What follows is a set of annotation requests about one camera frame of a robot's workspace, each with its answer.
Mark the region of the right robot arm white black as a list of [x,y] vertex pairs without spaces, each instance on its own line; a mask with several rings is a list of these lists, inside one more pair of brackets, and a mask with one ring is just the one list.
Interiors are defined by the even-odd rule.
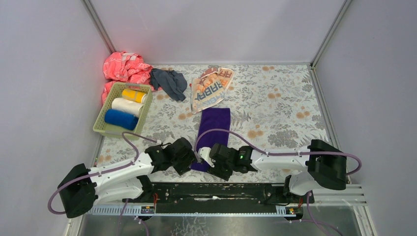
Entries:
[[303,196],[311,190],[345,190],[347,158],[341,151],[318,139],[299,149],[239,149],[215,144],[202,147],[198,155],[208,165],[208,173],[229,180],[234,172],[246,174],[265,170],[296,170],[285,178],[284,193]]

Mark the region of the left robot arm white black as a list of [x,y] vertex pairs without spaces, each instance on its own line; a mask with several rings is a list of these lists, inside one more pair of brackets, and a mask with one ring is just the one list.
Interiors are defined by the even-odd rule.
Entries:
[[58,185],[58,194],[67,218],[87,213],[95,205],[116,200],[150,202],[155,200],[149,175],[172,167],[182,175],[196,160],[191,143],[181,137],[139,151],[133,158],[108,166],[87,168],[76,165]]

